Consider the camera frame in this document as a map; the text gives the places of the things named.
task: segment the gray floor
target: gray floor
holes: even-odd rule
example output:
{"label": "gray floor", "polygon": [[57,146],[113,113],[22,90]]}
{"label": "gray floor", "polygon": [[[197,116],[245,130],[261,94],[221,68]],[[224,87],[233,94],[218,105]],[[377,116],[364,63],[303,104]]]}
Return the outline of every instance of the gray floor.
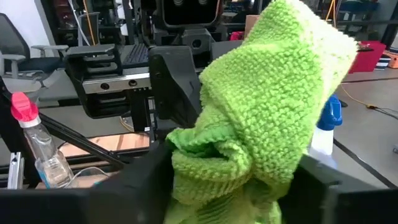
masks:
{"label": "gray floor", "polygon": [[[398,70],[350,74],[345,78],[345,82],[380,78],[398,78]],[[347,83],[343,86],[359,100],[398,110],[398,103],[395,103],[398,98],[398,80]],[[398,185],[398,154],[392,152],[393,145],[398,144],[398,120],[367,110],[363,105],[349,99],[341,89],[337,90],[337,94],[349,106],[343,109],[344,123],[336,129],[335,138]],[[119,118],[94,120],[87,117],[81,106],[47,108],[40,111],[88,137],[127,132],[120,124]],[[56,143],[59,145],[62,142],[57,139]],[[386,187],[336,146],[333,157],[340,171],[376,187]],[[8,160],[8,150],[0,141],[0,164],[7,164]]]}

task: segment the green microfiber towel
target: green microfiber towel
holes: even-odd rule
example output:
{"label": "green microfiber towel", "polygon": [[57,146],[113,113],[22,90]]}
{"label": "green microfiber towel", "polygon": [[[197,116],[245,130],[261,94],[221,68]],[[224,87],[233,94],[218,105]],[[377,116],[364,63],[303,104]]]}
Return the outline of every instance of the green microfiber towel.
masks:
{"label": "green microfiber towel", "polygon": [[166,224],[280,223],[287,193],[356,42],[299,0],[276,0],[242,46],[200,75],[203,112],[175,147]]}

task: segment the red container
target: red container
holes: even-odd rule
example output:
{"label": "red container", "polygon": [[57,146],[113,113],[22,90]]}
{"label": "red container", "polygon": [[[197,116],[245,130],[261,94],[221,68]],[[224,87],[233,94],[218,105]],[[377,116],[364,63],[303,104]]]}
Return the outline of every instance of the red container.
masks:
{"label": "red container", "polygon": [[373,72],[383,51],[386,49],[386,46],[378,41],[361,41],[361,43],[364,45],[369,44],[373,51],[358,53],[348,73]]}

